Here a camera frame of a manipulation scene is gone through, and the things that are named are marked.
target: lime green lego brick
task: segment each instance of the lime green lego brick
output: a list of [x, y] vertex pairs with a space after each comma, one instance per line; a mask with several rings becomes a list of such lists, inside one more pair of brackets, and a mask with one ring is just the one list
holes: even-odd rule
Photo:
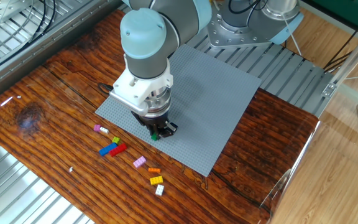
[[151, 185], [161, 184], [162, 182], [162, 176], [150, 178]]
[[119, 137], [114, 137], [114, 138], [112, 139], [112, 142], [118, 144], [120, 140], [121, 140], [121, 139], [120, 139]]

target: gray lego baseplate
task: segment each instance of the gray lego baseplate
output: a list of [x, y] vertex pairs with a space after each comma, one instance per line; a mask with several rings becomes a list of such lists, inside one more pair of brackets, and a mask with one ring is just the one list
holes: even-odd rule
[[172, 105], [169, 119], [178, 125], [169, 138], [153, 141], [129, 109], [111, 97], [96, 114], [208, 176], [261, 79], [188, 45], [170, 58]]

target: wooden table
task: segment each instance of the wooden table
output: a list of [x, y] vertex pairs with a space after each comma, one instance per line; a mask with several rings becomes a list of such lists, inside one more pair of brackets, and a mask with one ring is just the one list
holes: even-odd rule
[[[318, 119], [259, 89], [202, 177], [94, 113], [106, 99], [97, 83], [124, 70], [122, 16], [112, 13], [0, 96], [0, 145], [96, 223], [257, 223]], [[94, 132], [95, 124], [110, 133]], [[101, 157], [114, 136], [128, 150]], [[147, 163], [135, 169], [140, 156]], [[148, 167], [162, 169], [162, 197]]]

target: wooden floor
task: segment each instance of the wooden floor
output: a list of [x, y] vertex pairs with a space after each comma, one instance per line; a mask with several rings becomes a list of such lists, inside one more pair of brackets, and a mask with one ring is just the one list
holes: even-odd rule
[[[294, 33], [303, 56], [323, 67], [349, 34], [303, 10]], [[358, 44], [355, 39], [345, 51]], [[296, 52], [288, 41], [288, 48]], [[358, 76], [358, 66], [350, 77]], [[344, 82], [358, 91], [358, 79]], [[320, 117], [321, 125], [272, 223], [358, 223], [358, 117], [356, 104], [338, 93]]]

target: orange lego brick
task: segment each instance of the orange lego brick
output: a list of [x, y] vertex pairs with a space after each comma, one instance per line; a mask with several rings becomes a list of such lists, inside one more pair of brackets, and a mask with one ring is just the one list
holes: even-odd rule
[[149, 168], [149, 172], [161, 172], [161, 169], [159, 168]]

